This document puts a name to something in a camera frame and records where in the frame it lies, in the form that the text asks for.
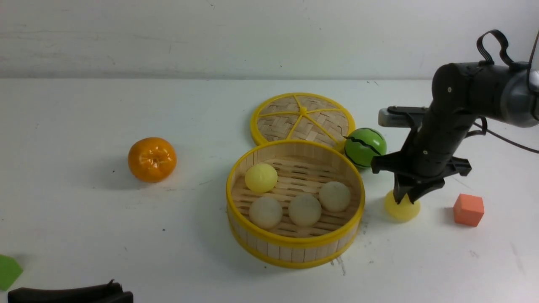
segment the black cable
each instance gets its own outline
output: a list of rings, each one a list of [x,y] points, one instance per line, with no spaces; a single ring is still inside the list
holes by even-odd
[[[474,122],[473,125],[482,128],[482,125],[480,125],[480,124],[478,124],[478,123],[476,123],[476,122]],[[518,148],[522,148],[522,149],[524,149],[524,150],[526,150],[526,151],[529,151],[529,152],[532,152],[532,153],[534,153],[534,154],[539,154],[539,150],[537,150],[537,149],[529,148],[529,147],[524,146],[524,145],[522,145],[522,144],[518,144],[518,143],[516,143],[516,142],[514,142],[514,141],[511,141],[511,140],[509,140],[509,139],[507,139],[507,138],[505,138],[505,137],[500,136],[499,134],[493,132],[493,131],[490,130],[490,129],[487,129],[486,131],[487,131],[489,134],[493,135],[494,137],[496,137],[496,138],[498,138],[498,139],[500,139],[500,140],[503,140],[503,141],[505,141],[505,142],[507,142],[507,143],[513,145],[513,146],[516,146],[516,147],[518,147]]]
[[[488,130],[487,118],[479,117],[479,119],[481,119],[481,123],[483,125],[479,126],[479,124],[477,124],[477,123],[475,125],[481,127],[481,130],[474,130],[472,132],[468,132],[466,134],[466,138],[471,137],[471,136],[484,136],[484,135],[487,134],[487,130]]]

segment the white table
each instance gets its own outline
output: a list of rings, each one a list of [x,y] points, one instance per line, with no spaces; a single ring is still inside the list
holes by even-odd
[[[405,224],[382,211],[393,175],[364,173],[362,231],[342,264],[284,270],[245,252],[229,231],[225,180],[254,147],[254,108],[296,91],[340,102],[358,127],[384,134],[389,152],[407,130],[379,127],[378,110],[431,101],[429,81],[0,80],[0,253],[24,266],[12,289],[114,278],[140,303],[539,297],[539,156],[490,135],[463,142],[455,155],[470,160],[470,175],[447,178]],[[539,148],[537,128],[489,125]],[[148,136],[179,155],[175,173],[153,185],[133,178],[126,161]],[[461,192],[484,198],[477,228],[452,221]]]

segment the black object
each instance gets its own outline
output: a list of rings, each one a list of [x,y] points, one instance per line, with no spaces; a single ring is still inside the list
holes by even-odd
[[[477,127],[481,127],[481,126],[480,126],[479,124],[477,124],[477,123],[474,123],[473,125],[475,125],[475,126],[477,126]],[[501,135],[499,135],[499,134],[493,132],[493,131],[490,130],[490,129],[486,129],[486,131],[487,131],[487,133],[493,135],[494,137],[496,137],[496,138],[498,138],[498,139],[500,139],[500,140],[502,140],[502,141],[504,141],[504,142],[506,142],[506,143],[511,144],[512,146],[516,146],[516,147],[521,148],[521,149],[523,149],[523,150],[525,150],[525,151],[527,151],[527,152],[529,151],[530,153],[539,154],[539,150],[538,150],[538,149],[533,149],[533,148],[524,146],[524,145],[522,145],[522,144],[516,143],[515,141],[509,140],[509,139],[507,139],[506,137],[501,136]]]
[[[133,303],[133,294],[124,292],[113,280],[107,284],[70,290],[18,288],[8,293],[8,303]]]
[[[482,39],[491,33],[500,42],[500,57],[507,66],[494,65]],[[405,195],[414,203],[423,195],[445,185],[444,178],[467,176],[472,170],[466,159],[454,157],[461,142],[473,135],[485,135],[492,118],[518,127],[539,121],[534,115],[537,96],[528,90],[529,63],[514,62],[507,55],[509,43],[498,30],[482,35],[477,47],[484,61],[451,63],[440,67],[432,80],[433,101],[429,108],[389,107],[389,126],[405,120],[411,128],[400,151],[375,156],[373,173],[395,174],[393,196],[397,204]],[[469,132],[477,119],[480,131]]]

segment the green object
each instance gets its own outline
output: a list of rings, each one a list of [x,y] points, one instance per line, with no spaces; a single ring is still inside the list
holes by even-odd
[[[346,137],[344,155],[358,168],[370,168],[374,156],[385,155],[384,136],[372,128],[358,128]]]
[[[0,290],[7,291],[17,280],[23,269],[15,259],[0,254]]]

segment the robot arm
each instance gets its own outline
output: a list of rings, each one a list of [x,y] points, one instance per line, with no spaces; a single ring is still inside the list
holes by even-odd
[[[494,65],[483,48],[482,39],[489,33],[500,42],[500,57],[507,66]],[[507,56],[507,47],[500,31],[489,31],[478,39],[484,61],[451,63],[436,71],[429,108],[393,106],[380,110],[381,126],[411,128],[400,151],[374,157],[371,163],[375,174],[381,170],[394,173],[397,204],[405,195],[414,203],[442,188],[445,177],[466,176],[472,167],[453,154],[465,138],[486,133],[485,118],[518,127],[539,123],[537,93],[529,89],[529,84],[539,79],[530,74],[529,63],[513,62]],[[477,119],[483,122],[482,131],[470,132]]]

